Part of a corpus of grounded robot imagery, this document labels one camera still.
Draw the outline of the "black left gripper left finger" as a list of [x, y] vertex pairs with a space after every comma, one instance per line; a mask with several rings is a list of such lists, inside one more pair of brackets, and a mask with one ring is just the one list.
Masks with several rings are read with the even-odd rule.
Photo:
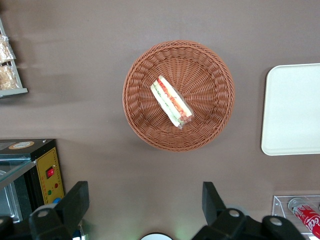
[[90, 206], [89, 185], [78, 181], [58, 202], [37, 208], [29, 217], [33, 240], [71, 240]]

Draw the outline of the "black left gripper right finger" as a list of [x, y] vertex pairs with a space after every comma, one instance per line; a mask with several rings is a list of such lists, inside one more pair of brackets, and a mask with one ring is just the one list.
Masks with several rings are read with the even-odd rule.
[[207, 222], [194, 240], [245, 240], [247, 217], [236, 208], [227, 208], [212, 182], [202, 185], [202, 211]]

